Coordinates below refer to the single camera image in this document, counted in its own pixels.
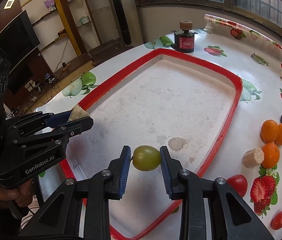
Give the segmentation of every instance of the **red label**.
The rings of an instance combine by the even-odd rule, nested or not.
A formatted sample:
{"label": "red label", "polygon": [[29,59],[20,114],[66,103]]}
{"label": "red label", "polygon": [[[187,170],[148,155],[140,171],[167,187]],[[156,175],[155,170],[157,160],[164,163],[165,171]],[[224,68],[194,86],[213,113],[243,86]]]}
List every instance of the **red label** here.
{"label": "red label", "polygon": [[194,37],[192,38],[179,38],[180,49],[193,49],[194,48]]}

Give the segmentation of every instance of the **silver bolt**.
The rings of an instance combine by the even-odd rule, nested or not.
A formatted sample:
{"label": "silver bolt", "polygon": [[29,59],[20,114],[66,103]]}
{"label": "silver bolt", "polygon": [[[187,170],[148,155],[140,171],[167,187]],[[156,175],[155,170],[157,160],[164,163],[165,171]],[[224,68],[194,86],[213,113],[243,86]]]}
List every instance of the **silver bolt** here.
{"label": "silver bolt", "polygon": [[111,171],[109,170],[103,170],[101,171],[102,176],[109,176],[111,174]]}
{"label": "silver bolt", "polygon": [[217,178],[217,183],[223,185],[223,184],[225,184],[225,179]]}
{"label": "silver bolt", "polygon": [[69,178],[65,181],[65,184],[67,184],[67,185],[72,185],[73,183],[74,183],[74,179],[72,179],[72,178]]}
{"label": "silver bolt", "polygon": [[188,171],[187,169],[183,169],[183,170],[180,170],[180,174],[184,175],[184,176],[187,176],[187,175],[190,174],[190,171]]}

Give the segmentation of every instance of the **purple toy figure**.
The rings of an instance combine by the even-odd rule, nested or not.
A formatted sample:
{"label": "purple toy figure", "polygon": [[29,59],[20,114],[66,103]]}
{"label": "purple toy figure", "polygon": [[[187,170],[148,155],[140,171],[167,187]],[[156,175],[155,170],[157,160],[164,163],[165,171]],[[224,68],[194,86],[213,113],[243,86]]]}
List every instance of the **purple toy figure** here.
{"label": "purple toy figure", "polygon": [[54,0],[45,1],[44,4],[48,8],[48,12],[53,12],[54,10],[56,10]]}

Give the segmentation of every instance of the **black tv screen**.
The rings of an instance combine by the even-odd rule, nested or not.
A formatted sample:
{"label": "black tv screen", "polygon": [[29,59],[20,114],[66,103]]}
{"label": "black tv screen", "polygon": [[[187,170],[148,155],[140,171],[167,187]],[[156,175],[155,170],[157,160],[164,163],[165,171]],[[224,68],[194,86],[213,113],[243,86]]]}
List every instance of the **black tv screen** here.
{"label": "black tv screen", "polygon": [[0,32],[0,48],[11,62],[11,71],[39,45],[26,11],[20,13]]}

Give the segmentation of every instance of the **window frame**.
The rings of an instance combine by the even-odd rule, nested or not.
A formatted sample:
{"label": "window frame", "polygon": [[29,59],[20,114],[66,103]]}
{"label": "window frame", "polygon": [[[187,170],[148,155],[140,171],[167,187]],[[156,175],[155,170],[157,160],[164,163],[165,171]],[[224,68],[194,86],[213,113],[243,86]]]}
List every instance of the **window frame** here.
{"label": "window frame", "polygon": [[137,6],[146,6],[146,5],[186,5],[194,7],[206,7],[206,8],[217,8],[225,11],[229,11],[235,14],[239,14],[253,20],[272,32],[275,32],[280,37],[282,37],[282,27],[276,25],[272,21],[264,18],[256,13],[250,12],[244,8],[234,5],[235,0],[224,0],[224,2],[217,2],[212,0],[137,0]]}

